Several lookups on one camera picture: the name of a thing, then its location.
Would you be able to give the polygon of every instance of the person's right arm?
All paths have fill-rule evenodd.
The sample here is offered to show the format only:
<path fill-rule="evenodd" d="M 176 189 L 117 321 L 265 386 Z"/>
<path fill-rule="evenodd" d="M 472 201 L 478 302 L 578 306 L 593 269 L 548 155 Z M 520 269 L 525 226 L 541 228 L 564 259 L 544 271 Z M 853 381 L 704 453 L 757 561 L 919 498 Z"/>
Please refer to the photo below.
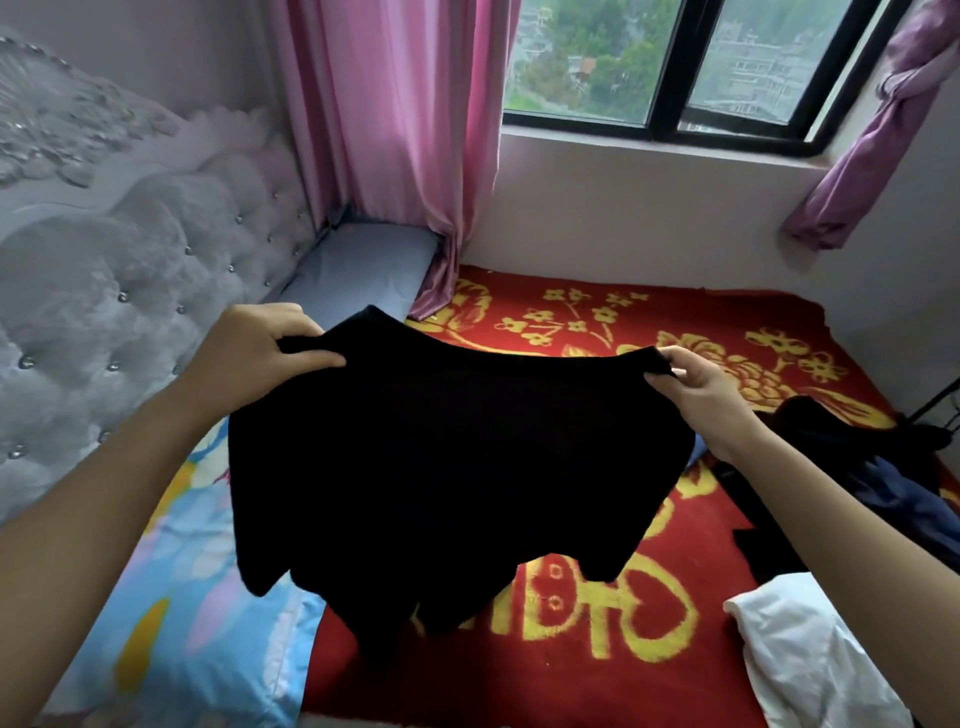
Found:
<path fill-rule="evenodd" d="M 661 350 L 647 380 L 750 481 L 877 668 L 925 728 L 960 725 L 960 575 L 769 430 L 703 357 Z"/>

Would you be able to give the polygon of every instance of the person's left arm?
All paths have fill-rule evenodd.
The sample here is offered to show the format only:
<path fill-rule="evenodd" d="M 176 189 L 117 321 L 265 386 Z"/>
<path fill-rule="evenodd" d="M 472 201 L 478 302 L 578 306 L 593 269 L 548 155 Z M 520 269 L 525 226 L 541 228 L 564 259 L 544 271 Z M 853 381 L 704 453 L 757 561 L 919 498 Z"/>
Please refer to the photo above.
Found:
<path fill-rule="evenodd" d="M 180 379 L 0 530 L 0 725 L 27 726 L 42 708 L 206 432 L 292 376 L 343 366 L 276 346 L 320 333 L 292 303 L 232 306 Z"/>

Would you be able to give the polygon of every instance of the tied curtain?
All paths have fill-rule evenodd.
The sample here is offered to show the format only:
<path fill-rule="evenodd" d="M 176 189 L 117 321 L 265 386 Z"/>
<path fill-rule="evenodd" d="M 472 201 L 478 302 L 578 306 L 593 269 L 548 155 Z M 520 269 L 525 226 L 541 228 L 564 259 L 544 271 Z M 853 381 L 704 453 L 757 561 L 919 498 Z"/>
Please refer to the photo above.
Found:
<path fill-rule="evenodd" d="M 520 0 L 275 0 L 314 219 L 346 203 L 444 239 L 414 303 L 446 305 L 490 198 Z"/>
<path fill-rule="evenodd" d="M 883 104 L 850 150 L 787 218 L 783 231 L 815 250 L 842 248 L 883 192 L 960 65 L 960 0 L 931 0 L 887 45 Z"/>

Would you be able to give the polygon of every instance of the window sill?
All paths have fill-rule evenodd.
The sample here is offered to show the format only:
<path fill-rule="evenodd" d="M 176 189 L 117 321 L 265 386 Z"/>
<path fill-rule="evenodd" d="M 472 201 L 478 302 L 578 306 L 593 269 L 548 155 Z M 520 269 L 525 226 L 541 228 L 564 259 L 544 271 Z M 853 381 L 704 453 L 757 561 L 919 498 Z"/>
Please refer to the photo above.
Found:
<path fill-rule="evenodd" d="M 516 124 L 504 124 L 502 132 L 509 136 L 558 141 L 566 144 L 582 144 L 594 147 L 615 147 L 618 149 L 652 152 L 656 154 L 683 155 L 687 157 L 727 159 L 730 161 L 746 162 L 749 164 L 768 164 L 797 169 L 820 170 L 826 172 L 831 162 L 826 155 L 813 158 L 792 158 L 780 155 L 759 154 L 756 152 L 738 152 L 730 149 L 713 149 L 709 147 L 694 147 L 684 144 L 665 144 L 656 141 L 641 141 L 637 139 L 623 139 L 615 136 L 600 136 L 596 134 L 558 132 L 549 129 L 522 127 Z"/>

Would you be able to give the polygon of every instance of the white wall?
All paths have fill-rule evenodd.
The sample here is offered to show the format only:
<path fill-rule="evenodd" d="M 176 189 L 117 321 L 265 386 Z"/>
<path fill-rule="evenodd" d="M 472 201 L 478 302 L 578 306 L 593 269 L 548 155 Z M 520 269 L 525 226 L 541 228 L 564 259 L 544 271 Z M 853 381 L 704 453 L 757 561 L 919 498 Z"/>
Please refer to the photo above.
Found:
<path fill-rule="evenodd" d="M 0 25 L 184 114 L 276 106 L 259 0 L 0 0 Z"/>
<path fill-rule="evenodd" d="M 821 303 L 898 408 L 960 374 L 960 78 L 842 251 L 778 240 L 826 165 L 508 129 L 466 262 L 572 279 L 773 288 Z M 960 448 L 955 451 L 960 465 Z"/>

